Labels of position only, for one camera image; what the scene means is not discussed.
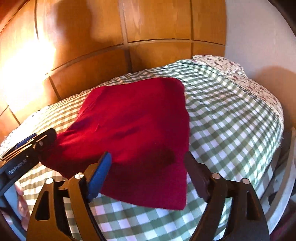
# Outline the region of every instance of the mattress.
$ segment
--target mattress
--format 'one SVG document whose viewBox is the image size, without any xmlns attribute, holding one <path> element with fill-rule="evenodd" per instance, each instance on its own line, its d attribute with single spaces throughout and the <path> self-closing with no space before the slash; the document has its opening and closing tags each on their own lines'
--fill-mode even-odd
<svg viewBox="0 0 296 241">
<path fill-rule="evenodd" d="M 126 74 L 98 87 L 153 77 L 174 77 L 184 84 L 190 116 L 189 150 L 196 160 L 226 179 L 240 181 L 246 177 L 255 190 L 262 189 L 262 175 L 279 147 L 283 133 L 283 114 L 278 100 L 247 78 L 240 65 L 217 56 L 194 56 L 164 67 Z M 32 114 L 5 139 L 0 154 L 32 133 L 50 127 L 58 133 L 66 130 L 91 90 Z M 20 179 L 30 211 L 45 179 L 50 177 L 64 180 L 58 172 L 39 163 Z M 73 237 L 81 239 L 69 199 L 64 201 Z M 188 175 L 187 202 L 181 211 L 140 207 L 101 194 L 89 205 L 107 240 L 138 241 L 188 240 L 206 207 Z M 230 205 L 229 199 L 218 233 L 225 228 Z"/>
</svg>

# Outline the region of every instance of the silver screw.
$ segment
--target silver screw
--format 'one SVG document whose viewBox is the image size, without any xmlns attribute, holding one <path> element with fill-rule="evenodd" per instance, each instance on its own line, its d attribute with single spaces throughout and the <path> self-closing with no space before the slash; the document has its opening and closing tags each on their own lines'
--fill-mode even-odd
<svg viewBox="0 0 296 241">
<path fill-rule="evenodd" d="M 212 178 L 214 178 L 214 179 L 220 179 L 221 178 L 221 176 L 220 176 L 220 174 L 219 173 L 212 173 Z"/>
<path fill-rule="evenodd" d="M 83 176 L 84 176 L 84 174 L 80 172 L 80 173 L 75 174 L 74 178 L 81 179 L 81 178 L 83 178 Z"/>
<path fill-rule="evenodd" d="M 46 184 L 51 184 L 51 183 L 53 183 L 53 181 L 54 181 L 53 178 L 48 178 L 48 179 L 46 179 L 45 183 Z"/>
<path fill-rule="evenodd" d="M 243 182 L 244 184 L 250 184 L 250 181 L 249 181 L 249 179 L 247 179 L 247 178 L 243 178 L 243 179 L 242 179 L 242 182 Z"/>
</svg>

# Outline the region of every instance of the red cloth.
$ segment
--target red cloth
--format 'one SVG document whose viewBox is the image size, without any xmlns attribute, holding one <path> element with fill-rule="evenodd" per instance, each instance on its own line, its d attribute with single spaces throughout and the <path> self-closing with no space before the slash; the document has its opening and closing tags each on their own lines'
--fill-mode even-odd
<svg viewBox="0 0 296 241">
<path fill-rule="evenodd" d="M 175 78 L 154 78 L 94 89 L 42 164 L 71 178 L 108 151 L 112 166 L 102 194 L 181 210 L 186 205 L 183 156 L 188 146 L 184 86 Z"/>
</svg>

